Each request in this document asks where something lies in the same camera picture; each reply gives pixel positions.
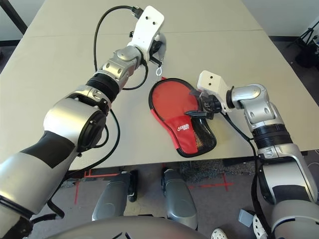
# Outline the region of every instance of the red mesh bag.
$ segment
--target red mesh bag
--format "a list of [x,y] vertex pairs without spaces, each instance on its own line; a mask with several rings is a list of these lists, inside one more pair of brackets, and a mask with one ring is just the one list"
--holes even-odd
[[169,78],[157,82],[149,95],[153,116],[168,131],[178,153],[186,158],[204,154],[216,146],[206,119],[185,114],[202,111],[195,91],[188,82]]

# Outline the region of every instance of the shoe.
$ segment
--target shoe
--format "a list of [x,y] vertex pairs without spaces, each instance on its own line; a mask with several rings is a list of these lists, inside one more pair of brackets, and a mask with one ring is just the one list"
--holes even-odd
[[253,229],[257,239],[267,239],[266,231],[256,214],[253,217]]
[[211,234],[211,239],[228,239],[228,238],[222,229],[216,228]]

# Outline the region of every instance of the floor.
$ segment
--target floor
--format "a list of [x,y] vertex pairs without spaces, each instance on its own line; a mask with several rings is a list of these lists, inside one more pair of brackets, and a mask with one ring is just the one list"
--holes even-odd
[[[287,42],[274,42],[274,44],[319,105],[319,71],[316,68],[302,68],[294,62],[294,57],[299,52],[297,46],[286,48]],[[0,72],[14,51],[14,47],[2,47],[1,50],[4,58],[0,61]],[[308,164],[319,162],[319,155],[315,151],[310,151],[305,159]],[[138,165],[135,168],[140,172],[138,200],[134,203],[128,202],[125,215],[153,214],[156,217],[165,217],[165,198],[160,187],[162,165]],[[318,164],[312,164],[310,171],[319,185]],[[252,178],[253,175],[249,173],[242,175],[228,173],[217,174],[216,177],[196,183],[187,183],[198,211],[199,232],[210,238],[213,229],[221,227],[229,239],[255,239],[252,229],[238,222],[241,208],[253,209],[250,197]],[[81,181],[77,186],[63,187],[58,190],[53,202],[65,211],[65,218],[36,224],[29,238],[45,238],[91,221],[95,204],[107,183],[108,181],[103,179]],[[272,206],[264,200],[261,200],[261,204],[269,219]],[[46,213],[50,213],[47,207],[39,215]]]

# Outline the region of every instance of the table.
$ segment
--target table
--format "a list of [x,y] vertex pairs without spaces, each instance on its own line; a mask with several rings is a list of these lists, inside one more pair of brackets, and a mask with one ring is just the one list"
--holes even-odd
[[[0,75],[1,161],[37,142],[50,107],[92,76],[95,24],[103,11],[122,3],[125,1],[47,0],[44,3]],[[162,32],[167,39],[167,52],[163,75],[196,86],[200,72],[209,70],[221,75],[229,85],[263,84],[300,150],[317,148],[318,106],[242,2],[205,0],[201,3],[202,7],[181,0],[148,1],[165,15]],[[136,4],[146,6],[143,0],[137,0]],[[199,14],[200,10],[215,14]],[[124,13],[114,13],[113,20],[106,19],[101,29],[97,46],[99,65],[129,41],[132,28],[126,22],[134,27],[135,21],[132,23],[133,17],[127,17],[130,13]],[[191,13],[191,19],[198,19],[200,24],[189,20]],[[117,14],[122,14],[123,22],[119,22]],[[121,140],[114,154],[99,167],[190,160],[176,152],[168,133],[150,113],[148,94],[157,80],[155,70],[156,66],[150,64],[147,82],[135,91],[121,92],[114,101],[112,108],[120,122]],[[127,87],[136,85],[143,75],[141,68],[129,79]],[[230,117],[249,134],[243,111],[232,112]],[[208,122],[217,146],[191,160],[252,155],[250,146],[220,115]],[[112,117],[107,118],[107,124],[109,143],[85,152],[73,162],[71,169],[95,162],[113,147],[117,131]]]

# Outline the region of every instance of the red tape marking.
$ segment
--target red tape marking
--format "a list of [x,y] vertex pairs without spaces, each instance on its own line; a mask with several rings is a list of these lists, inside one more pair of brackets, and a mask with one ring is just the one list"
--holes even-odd
[[79,184],[80,184],[80,181],[77,181],[77,182],[75,183],[75,197],[74,197],[74,204],[75,204],[75,205],[76,205],[77,202],[78,202]]
[[225,184],[226,192],[228,192],[228,187],[227,187],[227,182],[226,182],[226,175],[225,175],[225,173],[223,173],[223,179],[224,179],[224,184]]

